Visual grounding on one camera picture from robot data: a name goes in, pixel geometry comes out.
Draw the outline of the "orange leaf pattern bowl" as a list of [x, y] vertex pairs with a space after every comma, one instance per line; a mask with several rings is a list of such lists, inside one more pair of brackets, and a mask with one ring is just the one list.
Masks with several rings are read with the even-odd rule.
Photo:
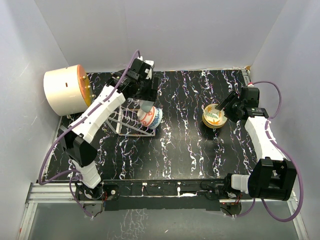
[[209, 124], [209, 123], [206, 123], [206, 122], [203, 122], [205, 125], [207, 125], [207, 126], [216, 126], [216, 125], [212, 125], [212, 124]]

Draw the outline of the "light green checkered bowl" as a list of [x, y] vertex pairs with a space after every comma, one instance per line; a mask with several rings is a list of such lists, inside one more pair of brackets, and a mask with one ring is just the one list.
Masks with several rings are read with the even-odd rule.
[[148, 113], [152, 107], [154, 106], [154, 101], [148, 101], [148, 100], [139, 100], [138, 104], [139, 104], [139, 108], [144, 112], [144, 113]]

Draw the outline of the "yellow sun pattern bowl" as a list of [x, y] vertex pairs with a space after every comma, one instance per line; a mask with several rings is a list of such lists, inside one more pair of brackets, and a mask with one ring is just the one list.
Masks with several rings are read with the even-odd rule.
[[206, 125], [208, 128], [210, 129], [220, 129], [222, 128], [224, 125], [219, 125], [219, 126], [216, 126], [216, 125]]

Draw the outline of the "red flower striped bowl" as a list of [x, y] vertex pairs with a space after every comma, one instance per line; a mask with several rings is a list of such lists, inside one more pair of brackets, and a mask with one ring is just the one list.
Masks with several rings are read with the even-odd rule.
[[156, 117], [156, 108], [153, 106], [149, 112], [144, 112], [141, 108], [137, 112], [137, 117], [139, 122], [144, 127], [151, 127], [155, 117]]

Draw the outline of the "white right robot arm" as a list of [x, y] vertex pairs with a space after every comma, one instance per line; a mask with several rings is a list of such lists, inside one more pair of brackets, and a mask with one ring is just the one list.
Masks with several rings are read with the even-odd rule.
[[286, 201], [297, 176], [294, 164], [272, 144], [266, 133], [269, 115], [259, 107], [260, 91], [256, 87], [242, 87], [240, 94], [231, 91], [216, 107], [228, 120], [237, 123], [249, 134], [257, 163], [251, 174], [229, 173], [224, 178], [223, 194], [233, 199], [240, 193], [252, 198]]

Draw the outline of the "green sprig pattern bowl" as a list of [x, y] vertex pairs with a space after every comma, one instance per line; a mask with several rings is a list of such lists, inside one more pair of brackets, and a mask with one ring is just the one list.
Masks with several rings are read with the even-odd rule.
[[227, 122], [227, 117], [225, 116], [225, 113], [223, 110], [217, 110], [218, 104], [212, 103], [207, 105], [202, 114], [202, 119], [206, 119], [207, 121], [216, 122], [216, 123], [223, 123]]

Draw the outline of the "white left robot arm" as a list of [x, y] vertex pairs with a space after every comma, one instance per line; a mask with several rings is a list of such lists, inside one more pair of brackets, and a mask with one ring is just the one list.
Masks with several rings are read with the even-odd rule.
[[154, 61], [135, 58], [128, 69], [113, 73], [88, 109], [61, 134], [64, 151], [75, 164], [86, 194], [93, 200], [103, 195], [102, 179], [95, 166], [97, 150], [91, 145], [108, 117], [128, 99], [136, 100], [138, 121], [155, 128], [162, 114], [155, 107], [159, 79], [154, 76]]

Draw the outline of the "blue rose pattern bowl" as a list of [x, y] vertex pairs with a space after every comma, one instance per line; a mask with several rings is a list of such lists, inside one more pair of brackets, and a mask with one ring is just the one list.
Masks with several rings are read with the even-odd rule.
[[151, 130], [156, 129], [159, 126], [159, 124], [161, 123], [162, 118], [163, 118], [162, 109], [161, 108], [156, 108], [155, 109], [154, 119], [153, 119], [152, 123], [149, 125], [149, 128]]

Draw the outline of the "white wire dish rack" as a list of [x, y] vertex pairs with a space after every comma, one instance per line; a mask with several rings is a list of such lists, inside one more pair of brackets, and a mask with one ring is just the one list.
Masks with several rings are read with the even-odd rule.
[[155, 129], [143, 126], [138, 118], [139, 101], [129, 98], [105, 121], [110, 129], [122, 137], [154, 137]]

